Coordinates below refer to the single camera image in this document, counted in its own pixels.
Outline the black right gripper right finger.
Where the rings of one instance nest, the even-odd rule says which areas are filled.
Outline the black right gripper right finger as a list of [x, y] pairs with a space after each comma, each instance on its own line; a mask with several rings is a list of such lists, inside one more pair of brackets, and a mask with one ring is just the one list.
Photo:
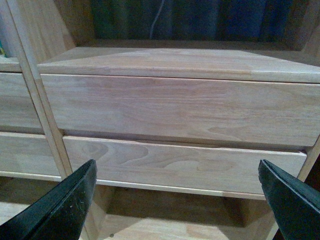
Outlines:
[[262, 191], [286, 240], [320, 238], [320, 192], [266, 159], [258, 166]]

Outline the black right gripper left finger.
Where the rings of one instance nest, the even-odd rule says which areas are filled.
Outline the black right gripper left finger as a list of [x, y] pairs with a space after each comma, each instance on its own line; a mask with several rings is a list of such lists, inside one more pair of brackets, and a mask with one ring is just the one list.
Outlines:
[[91, 206], [97, 180], [90, 159], [25, 210], [0, 226], [2, 240], [77, 240]]

